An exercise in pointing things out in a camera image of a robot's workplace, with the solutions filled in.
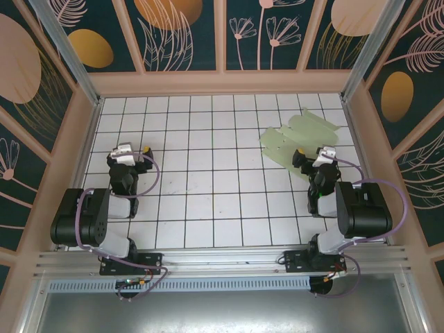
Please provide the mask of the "grey metal sheet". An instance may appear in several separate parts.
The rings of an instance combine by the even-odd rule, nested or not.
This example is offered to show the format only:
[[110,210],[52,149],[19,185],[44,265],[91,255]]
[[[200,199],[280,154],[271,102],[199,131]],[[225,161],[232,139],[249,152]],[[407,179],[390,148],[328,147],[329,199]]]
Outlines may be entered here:
[[436,333],[405,274],[352,276],[335,291],[172,291],[133,302],[81,281],[37,281],[13,333]]

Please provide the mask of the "aluminium side rail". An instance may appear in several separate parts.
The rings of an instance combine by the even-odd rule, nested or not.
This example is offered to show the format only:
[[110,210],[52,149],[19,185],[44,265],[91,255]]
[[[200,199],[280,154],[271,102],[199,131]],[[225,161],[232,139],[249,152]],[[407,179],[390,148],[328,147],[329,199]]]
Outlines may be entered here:
[[364,185],[373,183],[377,184],[376,181],[371,178],[372,171],[370,170],[368,164],[368,156],[365,152],[364,141],[362,140],[359,132],[358,122],[355,120],[352,113],[352,108],[347,103],[343,103],[343,111],[359,160],[359,165],[356,166],[356,169],[358,170],[360,176],[353,182],[353,187],[361,189]]
[[77,246],[76,210],[80,195],[86,193],[82,186],[83,176],[100,113],[101,105],[93,107],[75,98],[62,125],[51,163],[56,171],[51,202],[57,205],[57,210],[51,223],[50,237],[58,245]]

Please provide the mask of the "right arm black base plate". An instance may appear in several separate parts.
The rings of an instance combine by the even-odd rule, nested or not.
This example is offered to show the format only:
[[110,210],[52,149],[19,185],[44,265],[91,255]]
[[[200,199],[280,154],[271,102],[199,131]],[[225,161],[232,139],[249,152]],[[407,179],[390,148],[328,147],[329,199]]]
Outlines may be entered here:
[[340,255],[325,255],[309,250],[284,252],[284,265],[287,273],[333,273],[347,271],[345,258]]

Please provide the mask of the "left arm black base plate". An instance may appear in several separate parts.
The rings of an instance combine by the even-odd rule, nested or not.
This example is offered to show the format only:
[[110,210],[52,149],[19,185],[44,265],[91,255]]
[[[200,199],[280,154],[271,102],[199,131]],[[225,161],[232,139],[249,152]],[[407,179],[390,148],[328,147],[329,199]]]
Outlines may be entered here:
[[[162,264],[162,253],[140,253],[137,259],[133,262],[134,264],[142,266],[154,266],[151,269],[153,275],[159,275],[159,267]],[[113,259],[101,259],[101,265],[99,268],[99,275],[101,276],[138,276],[146,275],[146,271],[140,267],[129,266],[127,264],[122,264],[121,262],[116,262]]]

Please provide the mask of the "aluminium mounting rail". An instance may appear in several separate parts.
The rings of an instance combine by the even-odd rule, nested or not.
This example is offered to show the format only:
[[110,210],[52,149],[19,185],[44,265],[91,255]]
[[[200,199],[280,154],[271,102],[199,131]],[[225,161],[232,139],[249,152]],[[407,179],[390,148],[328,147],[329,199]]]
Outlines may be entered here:
[[[284,275],[278,258],[299,246],[253,246],[197,249],[160,249],[163,266],[171,278],[220,278]],[[369,243],[352,246],[345,254],[353,257],[363,274],[406,273],[412,268],[402,246]],[[99,276],[97,256],[85,251],[40,253],[33,275],[39,278],[88,278]]]

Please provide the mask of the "aluminium frame post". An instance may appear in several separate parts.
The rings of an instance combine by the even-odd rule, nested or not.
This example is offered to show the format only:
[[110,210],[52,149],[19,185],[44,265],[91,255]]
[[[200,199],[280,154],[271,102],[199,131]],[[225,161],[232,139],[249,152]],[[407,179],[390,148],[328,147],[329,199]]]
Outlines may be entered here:
[[402,12],[406,0],[386,0],[378,20],[370,32],[357,60],[350,72],[348,80],[341,92],[341,102],[345,105],[356,92],[364,74],[376,57],[386,36],[390,33],[396,19]]
[[85,95],[93,106],[99,104],[100,95],[96,91],[92,81],[89,79],[88,73],[81,63],[79,57],[74,51],[69,38],[65,31],[58,23],[56,16],[46,0],[29,0],[36,15],[40,18],[43,26],[50,35],[51,39],[58,47],[61,56],[65,59],[68,67],[76,77],[78,84],[81,86]]

